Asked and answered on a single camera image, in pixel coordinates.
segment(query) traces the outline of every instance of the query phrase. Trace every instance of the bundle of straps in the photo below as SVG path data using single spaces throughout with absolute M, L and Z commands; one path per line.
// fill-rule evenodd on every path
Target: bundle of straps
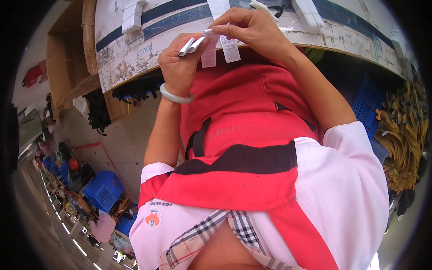
M 104 130 L 111 124 L 111 119 L 102 89 L 98 88 L 87 95 L 83 95 L 83 97 L 89 102 L 89 120 L 92 129 L 96 129 L 100 135 L 106 136 Z
M 157 98 L 156 91 L 159 91 L 159 86 L 162 83 L 164 83 L 163 76 L 160 70 L 157 70 L 119 86 L 112 91 L 112 97 L 118 98 L 127 104 L 132 103 L 125 100 L 126 97 L 136 98 L 138 101 L 146 100 L 149 98 L 147 94 L 150 92 L 153 98 Z

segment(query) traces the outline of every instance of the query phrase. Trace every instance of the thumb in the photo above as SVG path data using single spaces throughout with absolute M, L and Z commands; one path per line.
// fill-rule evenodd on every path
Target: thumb
M 244 39 L 248 35 L 248 29 L 238 27 L 236 25 L 215 25 L 212 28 L 213 32 L 220 35 L 226 35 L 227 37 L 238 39 L 244 42 Z

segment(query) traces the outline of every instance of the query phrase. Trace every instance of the plaid collar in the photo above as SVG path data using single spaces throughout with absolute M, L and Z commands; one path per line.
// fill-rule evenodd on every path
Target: plaid collar
M 269 270 L 302 270 L 266 256 L 245 211 L 216 210 L 206 219 L 185 231 L 160 257 L 159 270 L 172 270 L 195 256 L 228 218 L 229 226 L 247 251 Z

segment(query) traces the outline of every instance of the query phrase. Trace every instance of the factory floor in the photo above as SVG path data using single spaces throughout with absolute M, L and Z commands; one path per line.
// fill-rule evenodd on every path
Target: factory floor
M 137 112 L 105 128 L 107 136 L 92 130 L 89 120 L 75 108 L 63 110 L 60 121 L 54 126 L 51 150 L 56 149 L 59 142 L 65 142 L 69 149 L 101 142 L 106 151 L 101 147 L 86 148 L 86 151 L 81 151 L 80 157 L 96 173 L 100 170 L 116 172 L 124 182 L 125 193 L 137 203 L 144 152 L 156 119 L 161 99 L 161 95 L 159 96 L 141 101 Z M 180 154 L 178 162 L 183 162 Z

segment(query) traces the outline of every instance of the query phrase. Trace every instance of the wrist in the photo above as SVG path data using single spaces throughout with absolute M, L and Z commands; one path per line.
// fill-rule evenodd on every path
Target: wrist
M 179 96 L 181 98 L 186 98 L 190 89 L 184 89 L 182 87 L 178 87 L 172 85 L 170 83 L 165 82 L 165 89 L 173 95 Z
M 286 50 L 286 54 L 282 58 L 281 62 L 290 70 L 292 68 L 295 68 L 295 66 L 298 64 L 302 57 L 306 56 L 304 56 L 301 51 L 299 51 L 294 45 L 292 45 L 292 48 Z

